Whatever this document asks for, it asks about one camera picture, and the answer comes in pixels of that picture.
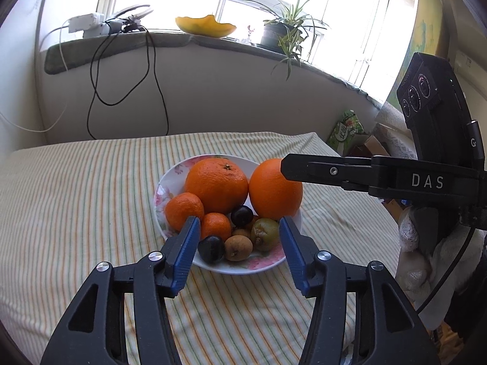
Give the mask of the white gloved right hand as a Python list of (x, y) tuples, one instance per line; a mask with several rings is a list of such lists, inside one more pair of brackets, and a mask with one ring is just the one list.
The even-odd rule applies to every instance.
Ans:
[[(419, 309), (440, 278), (454, 261), (464, 244), (469, 228), (457, 225), (448, 236), (431, 251), (422, 251), (422, 245), (429, 234), (440, 233), (438, 212), (434, 208), (406, 208), (399, 221), (400, 258), (396, 280), (415, 309)], [(476, 229), (466, 252), (451, 272), (447, 281), (435, 294), (419, 318), (428, 330), (433, 330), (444, 321), (453, 295), (467, 287), (474, 271), (480, 264), (485, 248), (486, 232)]]

